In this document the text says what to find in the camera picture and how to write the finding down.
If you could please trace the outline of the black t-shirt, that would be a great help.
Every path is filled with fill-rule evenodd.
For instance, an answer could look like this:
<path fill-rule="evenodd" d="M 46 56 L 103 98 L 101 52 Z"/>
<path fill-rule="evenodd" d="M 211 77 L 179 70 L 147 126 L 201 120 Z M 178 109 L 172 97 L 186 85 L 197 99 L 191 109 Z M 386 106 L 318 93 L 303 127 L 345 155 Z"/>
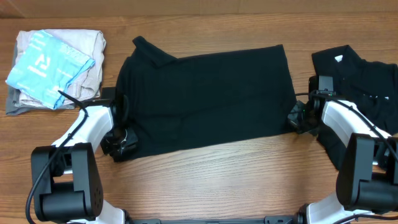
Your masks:
<path fill-rule="evenodd" d="M 133 44 L 116 83 L 137 136 L 126 159 L 290 132 L 282 45 L 176 58 L 140 36 Z"/>

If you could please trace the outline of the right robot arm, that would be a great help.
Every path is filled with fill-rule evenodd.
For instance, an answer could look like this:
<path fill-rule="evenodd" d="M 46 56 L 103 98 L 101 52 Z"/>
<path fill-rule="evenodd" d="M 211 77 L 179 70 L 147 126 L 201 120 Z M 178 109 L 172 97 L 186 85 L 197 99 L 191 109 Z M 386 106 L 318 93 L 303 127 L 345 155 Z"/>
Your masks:
<path fill-rule="evenodd" d="M 397 138 L 370 122 L 357 106 L 338 96 L 333 79 L 312 76 L 306 103 L 296 102 L 287 119 L 296 133 L 316 135 L 328 126 L 345 145 L 336 190 L 303 205 L 292 223 L 351 223 L 360 218 L 393 221 L 397 211 Z"/>

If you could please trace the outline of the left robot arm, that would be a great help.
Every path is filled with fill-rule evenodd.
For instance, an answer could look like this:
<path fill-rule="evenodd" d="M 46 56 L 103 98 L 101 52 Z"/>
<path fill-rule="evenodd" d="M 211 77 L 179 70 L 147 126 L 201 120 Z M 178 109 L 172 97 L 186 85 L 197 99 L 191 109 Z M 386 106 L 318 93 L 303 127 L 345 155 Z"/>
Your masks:
<path fill-rule="evenodd" d="M 65 92 L 61 95 L 79 107 L 79 115 L 61 138 L 32 151 L 26 220 L 33 223 L 34 212 L 42 222 L 132 223 L 126 210 L 105 200 L 95 159 L 100 145 L 109 155 L 126 149 L 128 97 L 115 93 L 112 99 L 81 102 Z"/>

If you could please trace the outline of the folded beige shirt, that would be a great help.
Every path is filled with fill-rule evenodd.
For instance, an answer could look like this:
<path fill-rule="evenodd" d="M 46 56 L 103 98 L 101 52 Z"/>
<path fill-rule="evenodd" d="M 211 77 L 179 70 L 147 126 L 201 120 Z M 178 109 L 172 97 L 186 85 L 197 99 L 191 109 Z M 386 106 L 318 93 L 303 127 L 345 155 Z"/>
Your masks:
<path fill-rule="evenodd" d="M 21 31 L 16 64 L 6 79 L 18 92 L 18 104 L 56 110 L 99 96 L 103 50 L 99 30 L 45 29 Z"/>

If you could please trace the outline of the folded light blue printed shirt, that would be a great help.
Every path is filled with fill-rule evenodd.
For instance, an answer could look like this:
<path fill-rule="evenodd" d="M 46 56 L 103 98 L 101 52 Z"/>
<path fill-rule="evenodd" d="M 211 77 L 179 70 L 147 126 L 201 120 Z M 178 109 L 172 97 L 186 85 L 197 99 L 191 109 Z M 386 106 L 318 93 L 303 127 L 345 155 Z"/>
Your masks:
<path fill-rule="evenodd" d="M 58 37 L 39 30 L 10 71 L 6 83 L 55 110 L 63 105 L 72 81 L 95 61 Z"/>

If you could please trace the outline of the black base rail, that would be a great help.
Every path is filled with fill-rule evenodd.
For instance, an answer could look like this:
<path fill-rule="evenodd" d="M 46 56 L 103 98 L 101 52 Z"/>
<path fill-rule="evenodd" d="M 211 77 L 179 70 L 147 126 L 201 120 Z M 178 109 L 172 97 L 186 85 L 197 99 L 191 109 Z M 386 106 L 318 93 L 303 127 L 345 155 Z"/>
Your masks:
<path fill-rule="evenodd" d="M 160 219 L 128 219 L 127 224 L 305 224 L 303 215 L 277 215 L 264 218 L 237 219 L 204 219 L 204 220 L 160 220 Z"/>

